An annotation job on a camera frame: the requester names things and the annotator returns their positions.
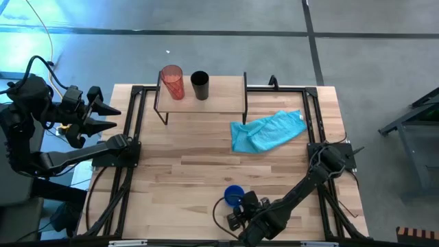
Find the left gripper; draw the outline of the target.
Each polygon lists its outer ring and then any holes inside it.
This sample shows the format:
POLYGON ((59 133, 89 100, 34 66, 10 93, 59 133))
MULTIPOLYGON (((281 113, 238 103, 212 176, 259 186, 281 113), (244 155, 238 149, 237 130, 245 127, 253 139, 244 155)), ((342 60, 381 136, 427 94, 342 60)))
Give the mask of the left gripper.
POLYGON ((120 115, 121 112, 102 101, 102 91, 98 86, 92 86, 86 94, 88 104, 82 103, 76 111, 67 114, 66 125, 71 124, 66 138, 71 147, 82 148, 85 143, 85 138, 82 134, 88 137, 93 136, 99 132, 105 131, 117 126, 116 123, 110 121, 100 121, 89 119, 91 113, 97 113, 99 116, 120 115))

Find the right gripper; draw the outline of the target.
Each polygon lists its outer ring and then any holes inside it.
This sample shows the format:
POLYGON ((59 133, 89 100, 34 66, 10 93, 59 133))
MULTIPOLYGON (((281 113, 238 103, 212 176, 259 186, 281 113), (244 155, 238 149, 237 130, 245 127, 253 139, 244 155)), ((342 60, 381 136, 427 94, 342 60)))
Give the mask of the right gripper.
POLYGON ((269 226, 266 216, 262 213, 271 206, 268 198, 258 199, 254 191, 249 191, 241 197, 241 205, 234 207, 234 214, 241 215, 242 225, 249 224, 252 220, 259 220, 269 226))

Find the blue mug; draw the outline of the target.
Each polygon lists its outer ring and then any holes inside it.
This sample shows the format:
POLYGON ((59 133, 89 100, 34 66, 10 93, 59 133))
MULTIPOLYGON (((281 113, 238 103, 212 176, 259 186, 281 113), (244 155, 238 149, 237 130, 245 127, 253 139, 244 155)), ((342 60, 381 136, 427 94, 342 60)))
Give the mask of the blue mug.
POLYGON ((239 185, 230 185, 224 191, 224 200, 230 207, 238 206, 245 192, 239 185))

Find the orange faceted tumbler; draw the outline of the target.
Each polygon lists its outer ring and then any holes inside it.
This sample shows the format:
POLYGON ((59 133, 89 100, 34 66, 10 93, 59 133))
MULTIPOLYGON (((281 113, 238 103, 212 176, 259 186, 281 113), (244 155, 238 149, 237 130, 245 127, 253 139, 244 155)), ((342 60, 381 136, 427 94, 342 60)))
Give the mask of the orange faceted tumbler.
POLYGON ((185 96, 182 69, 174 64, 161 70, 161 80, 167 87, 172 99, 181 100, 185 96))

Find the black cup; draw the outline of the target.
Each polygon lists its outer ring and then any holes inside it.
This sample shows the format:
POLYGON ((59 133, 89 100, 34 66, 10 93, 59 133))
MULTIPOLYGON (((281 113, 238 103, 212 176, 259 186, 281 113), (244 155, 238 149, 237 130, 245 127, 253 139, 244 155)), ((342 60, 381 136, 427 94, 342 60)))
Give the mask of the black cup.
POLYGON ((198 100, 206 100, 209 97, 209 75, 205 71, 196 71, 191 77, 191 84, 198 100))

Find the blue cloth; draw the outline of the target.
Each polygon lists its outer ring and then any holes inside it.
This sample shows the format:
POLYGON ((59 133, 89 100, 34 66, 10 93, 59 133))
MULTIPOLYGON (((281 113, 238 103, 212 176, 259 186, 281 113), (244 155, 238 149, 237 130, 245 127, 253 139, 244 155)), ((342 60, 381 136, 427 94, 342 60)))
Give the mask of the blue cloth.
POLYGON ((230 123, 233 152, 260 154, 291 141, 307 129, 299 110, 280 110, 274 115, 243 124, 230 123))

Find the orange black striped block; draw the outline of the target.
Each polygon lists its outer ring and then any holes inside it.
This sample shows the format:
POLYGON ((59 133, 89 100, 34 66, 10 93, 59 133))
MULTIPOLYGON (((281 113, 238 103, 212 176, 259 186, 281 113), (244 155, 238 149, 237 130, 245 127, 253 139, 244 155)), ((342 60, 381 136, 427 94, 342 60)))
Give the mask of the orange black striped block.
POLYGON ((396 227, 398 243, 422 247, 439 247, 439 231, 428 231, 417 228, 396 227))

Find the dark metal cart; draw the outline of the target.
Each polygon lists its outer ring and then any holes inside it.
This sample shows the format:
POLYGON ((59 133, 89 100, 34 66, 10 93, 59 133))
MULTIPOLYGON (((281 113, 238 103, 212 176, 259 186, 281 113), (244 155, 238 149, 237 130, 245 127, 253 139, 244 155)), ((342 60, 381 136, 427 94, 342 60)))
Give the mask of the dark metal cart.
POLYGON ((414 199, 439 196, 439 87, 410 105, 411 110, 378 130, 386 137, 399 134, 419 189, 403 196, 414 199))

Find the silver bracket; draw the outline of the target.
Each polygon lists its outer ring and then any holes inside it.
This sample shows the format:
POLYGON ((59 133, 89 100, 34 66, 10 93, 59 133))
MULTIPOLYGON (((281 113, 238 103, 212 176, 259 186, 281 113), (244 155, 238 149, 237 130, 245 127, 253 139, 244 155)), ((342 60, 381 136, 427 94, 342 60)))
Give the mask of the silver bracket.
POLYGON ((339 247, 339 244, 337 242, 305 241, 300 243, 300 247, 339 247))
POLYGON ((147 246, 146 239, 131 239, 109 241, 108 247, 144 247, 147 246))

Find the wooden shelf black frame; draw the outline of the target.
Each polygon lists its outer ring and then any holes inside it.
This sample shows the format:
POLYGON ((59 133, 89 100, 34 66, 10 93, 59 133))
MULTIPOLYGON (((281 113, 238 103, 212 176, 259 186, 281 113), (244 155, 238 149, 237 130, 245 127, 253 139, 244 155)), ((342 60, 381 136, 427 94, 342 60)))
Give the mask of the wooden shelf black frame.
POLYGON ((184 97, 172 98, 161 79, 158 79, 153 109, 158 115, 170 113, 224 113, 242 116, 246 123, 248 113, 247 79, 241 76, 214 75, 209 78, 209 97, 198 100, 188 75, 182 77, 184 97))

